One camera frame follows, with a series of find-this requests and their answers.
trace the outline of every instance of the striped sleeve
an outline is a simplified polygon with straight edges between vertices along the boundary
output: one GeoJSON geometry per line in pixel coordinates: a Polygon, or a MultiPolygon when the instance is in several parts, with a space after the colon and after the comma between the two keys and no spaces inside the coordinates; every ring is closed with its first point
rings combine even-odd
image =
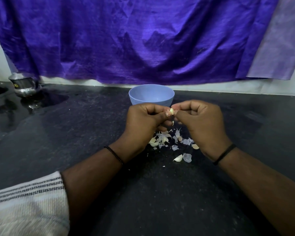
{"type": "Polygon", "coordinates": [[[0,190],[0,235],[67,235],[69,228],[67,194],[58,171],[0,190]]]}

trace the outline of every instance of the knit fabric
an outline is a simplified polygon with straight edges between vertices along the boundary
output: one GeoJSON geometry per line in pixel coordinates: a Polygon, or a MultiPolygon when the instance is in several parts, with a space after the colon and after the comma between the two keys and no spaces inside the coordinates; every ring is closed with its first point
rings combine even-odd
{"type": "Polygon", "coordinates": [[[67,235],[69,205],[60,173],[0,190],[0,235],[67,235]]]}

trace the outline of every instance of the plastic bowl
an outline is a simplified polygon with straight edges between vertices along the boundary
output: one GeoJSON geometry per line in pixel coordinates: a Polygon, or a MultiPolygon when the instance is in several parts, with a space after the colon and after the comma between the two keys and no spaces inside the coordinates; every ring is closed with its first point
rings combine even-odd
{"type": "Polygon", "coordinates": [[[158,84],[144,84],[129,91],[132,105],[138,103],[155,103],[169,107],[173,102],[175,92],[167,86],[158,84]]]}

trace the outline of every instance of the granite countertop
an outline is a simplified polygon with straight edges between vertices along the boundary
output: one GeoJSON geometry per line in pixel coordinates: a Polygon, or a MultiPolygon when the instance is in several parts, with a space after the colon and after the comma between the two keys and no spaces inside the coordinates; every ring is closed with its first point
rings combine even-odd
{"type": "MultiPolygon", "coordinates": [[[[115,141],[131,105],[128,91],[46,85],[36,101],[21,100],[12,90],[0,95],[0,189],[62,171],[115,141]]],[[[219,104],[232,141],[295,181],[295,97],[175,93],[173,103],[201,99],[219,104]]],[[[188,135],[184,127],[182,135],[188,135]]],[[[193,155],[191,163],[173,162],[179,150],[147,146],[71,234],[277,234],[224,172],[199,150],[184,151],[193,155]]]]}

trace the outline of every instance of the black bracelet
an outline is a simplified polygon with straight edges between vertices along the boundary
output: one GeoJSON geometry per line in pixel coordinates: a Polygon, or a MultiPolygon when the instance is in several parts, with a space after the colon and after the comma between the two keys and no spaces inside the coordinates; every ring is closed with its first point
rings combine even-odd
{"type": "Polygon", "coordinates": [[[219,163],[219,161],[220,160],[222,160],[231,150],[233,150],[234,148],[236,147],[236,145],[233,143],[232,145],[230,145],[227,149],[226,149],[226,151],[224,151],[221,155],[220,155],[220,157],[215,161],[215,162],[213,162],[213,165],[217,165],[218,163],[219,163]]]}
{"type": "Polygon", "coordinates": [[[120,157],[119,156],[117,156],[117,154],[109,147],[109,146],[104,146],[104,148],[107,148],[114,156],[115,156],[115,158],[117,158],[118,159],[118,161],[120,161],[120,163],[122,164],[122,165],[124,165],[124,162],[122,161],[122,159],[120,159],[120,157]]]}

